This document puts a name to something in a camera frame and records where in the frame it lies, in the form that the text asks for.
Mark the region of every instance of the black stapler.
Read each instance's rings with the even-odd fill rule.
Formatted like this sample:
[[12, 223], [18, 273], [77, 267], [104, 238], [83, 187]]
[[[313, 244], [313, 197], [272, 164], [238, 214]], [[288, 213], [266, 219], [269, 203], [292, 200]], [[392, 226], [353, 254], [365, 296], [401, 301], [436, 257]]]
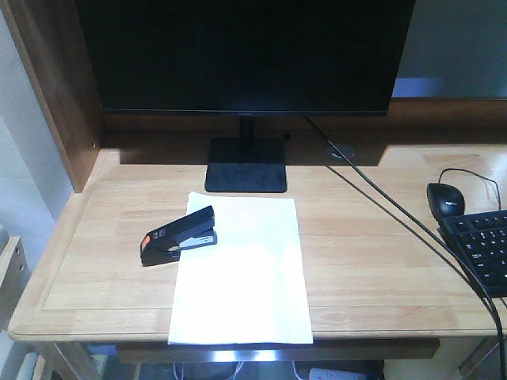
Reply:
[[182, 249], [216, 244], [214, 225], [215, 212], [208, 206], [148, 232], [140, 247], [143, 266], [172, 263]]

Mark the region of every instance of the wall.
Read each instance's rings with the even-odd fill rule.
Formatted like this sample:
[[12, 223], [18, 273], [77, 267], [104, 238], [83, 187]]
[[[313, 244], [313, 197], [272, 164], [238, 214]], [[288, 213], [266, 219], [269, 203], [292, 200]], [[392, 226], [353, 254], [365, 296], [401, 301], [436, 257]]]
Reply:
[[33, 270], [72, 187], [1, 13], [0, 57], [0, 223]]
[[507, 2], [418, 0], [396, 97], [507, 97]]

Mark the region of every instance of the black keyboard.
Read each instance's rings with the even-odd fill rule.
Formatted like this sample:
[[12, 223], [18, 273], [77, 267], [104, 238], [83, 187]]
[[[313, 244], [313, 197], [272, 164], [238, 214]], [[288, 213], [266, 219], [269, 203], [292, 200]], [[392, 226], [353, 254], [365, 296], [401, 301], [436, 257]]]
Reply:
[[507, 210], [444, 218], [440, 234], [491, 297], [507, 295]]

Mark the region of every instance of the monitor stand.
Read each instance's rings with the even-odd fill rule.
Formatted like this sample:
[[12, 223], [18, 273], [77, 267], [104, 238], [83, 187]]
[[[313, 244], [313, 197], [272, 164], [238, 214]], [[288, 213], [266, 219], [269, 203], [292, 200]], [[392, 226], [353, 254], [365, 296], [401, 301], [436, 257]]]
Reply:
[[254, 118], [241, 117], [239, 139], [213, 139], [204, 187], [208, 192], [286, 192], [282, 139], [256, 139]]

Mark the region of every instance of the sheet of paper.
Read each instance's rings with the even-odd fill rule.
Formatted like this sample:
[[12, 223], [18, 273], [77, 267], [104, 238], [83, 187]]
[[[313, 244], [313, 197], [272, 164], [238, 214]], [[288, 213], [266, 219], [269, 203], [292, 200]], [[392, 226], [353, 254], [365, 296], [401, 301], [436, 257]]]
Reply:
[[181, 252], [169, 343], [313, 343], [293, 199], [189, 195], [217, 245]]

